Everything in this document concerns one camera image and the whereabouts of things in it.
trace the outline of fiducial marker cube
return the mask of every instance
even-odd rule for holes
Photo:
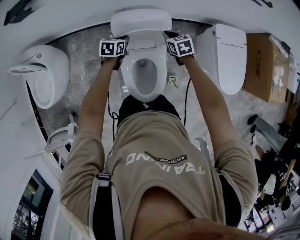
[[[169,38],[166,40],[166,43],[170,54],[176,57],[183,57],[195,53],[193,41],[188,34]]]
[[[101,39],[99,43],[100,57],[119,57],[125,53],[125,40],[123,39]]]

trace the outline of smart toilet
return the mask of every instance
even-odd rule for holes
[[[8,69],[8,74],[27,81],[35,103],[43,109],[62,98],[68,87],[69,73],[68,56],[49,45],[27,49],[21,55],[19,65]]]
[[[166,82],[166,45],[163,31],[172,29],[168,12],[160,9],[134,9],[111,18],[114,37],[130,37],[128,54],[121,64],[129,93],[141,102],[156,99]]]
[[[236,94],[246,73],[245,32],[216,24],[196,37],[196,48],[198,64],[215,85],[228,95]]]

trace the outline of black cable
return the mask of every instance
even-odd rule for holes
[[[186,100],[184,102],[184,121],[183,121],[183,125],[186,125],[186,120],[187,120],[187,100],[188,100],[188,87],[189,84],[191,83],[191,78],[189,78],[189,81],[187,83],[187,91],[186,91]]]
[[[110,104],[109,104],[109,92],[107,93],[107,106],[108,106],[108,114],[111,116],[112,118],[112,139],[114,141],[114,121],[115,120],[118,120],[119,116],[117,113],[115,112],[112,112],[111,113],[111,107],[110,107]]]

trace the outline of marble floor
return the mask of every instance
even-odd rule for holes
[[[182,34],[189,34],[194,41],[195,37],[205,31],[209,26],[191,22],[173,21],[173,30]],[[50,109],[39,109],[45,128],[48,133],[68,122],[68,115],[71,112],[79,113],[83,97],[87,93],[94,78],[101,67],[101,59],[98,56],[99,40],[109,38],[111,35],[110,25],[95,27],[73,34],[68,37],[57,40],[51,45],[63,50],[70,59],[70,83],[63,98]],[[174,85],[166,84],[163,94],[176,107],[181,119],[184,117],[184,100],[189,75],[184,66],[178,66],[175,58],[168,54],[167,71],[178,76],[176,88]],[[122,100],[128,93],[121,90],[124,85],[121,72],[114,71],[109,88],[111,112],[118,113]],[[278,129],[278,123],[282,122],[286,112],[287,104],[270,104],[266,103],[251,94],[239,91],[233,96],[225,95],[225,100],[229,108],[229,113],[233,125],[238,132],[240,139],[249,146],[251,141],[250,127],[247,125],[247,119],[250,115],[257,113],[267,122]],[[102,135],[105,154],[108,155],[113,145],[112,135],[113,120],[108,114],[106,107],[104,131]],[[197,102],[195,90],[191,84],[188,91],[187,99],[187,123],[186,129],[189,133],[191,142],[199,147],[196,138],[203,138],[208,143],[210,157],[213,159],[212,145],[210,136],[204,118]],[[266,141],[258,136],[258,143],[263,149],[268,149]]]

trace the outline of beige t-shirt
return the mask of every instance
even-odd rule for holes
[[[95,174],[103,171],[104,160],[101,139],[80,134],[61,177],[61,210],[87,239],[91,186]],[[215,167],[231,178],[241,195],[243,214],[248,214],[258,183],[247,150],[240,142],[226,142],[215,152]],[[174,116],[144,112],[124,121],[105,172],[112,176],[119,196],[125,239],[131,239],[141,197],[151,187],[172,193],[195,218],[225,224],[222,186],[215,167],[189,141],[184,126]]]

